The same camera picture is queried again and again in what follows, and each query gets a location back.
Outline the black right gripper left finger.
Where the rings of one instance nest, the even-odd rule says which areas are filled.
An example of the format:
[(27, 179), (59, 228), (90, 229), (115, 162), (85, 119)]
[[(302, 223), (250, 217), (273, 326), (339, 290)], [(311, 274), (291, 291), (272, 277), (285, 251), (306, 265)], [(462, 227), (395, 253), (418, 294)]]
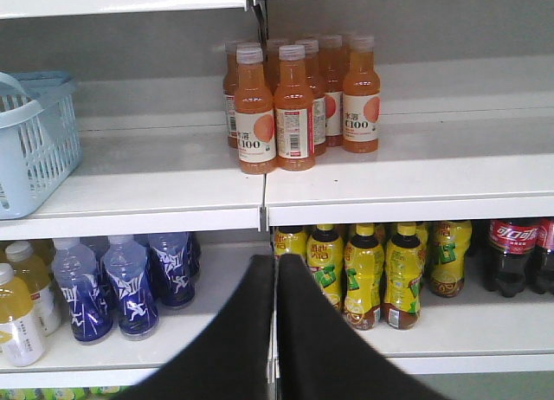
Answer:
[(254, 255), (230, 299), (169, 363), (118, 399), (266, 399), (274, 262)]

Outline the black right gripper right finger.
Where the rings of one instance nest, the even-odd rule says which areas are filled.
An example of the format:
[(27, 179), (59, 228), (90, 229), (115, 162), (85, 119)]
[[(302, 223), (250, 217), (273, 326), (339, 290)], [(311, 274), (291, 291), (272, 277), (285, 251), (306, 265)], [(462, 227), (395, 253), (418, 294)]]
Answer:
[(365, 343), (297, 255), (279, 261), (277, 333), (285, 399), (443, 399)]

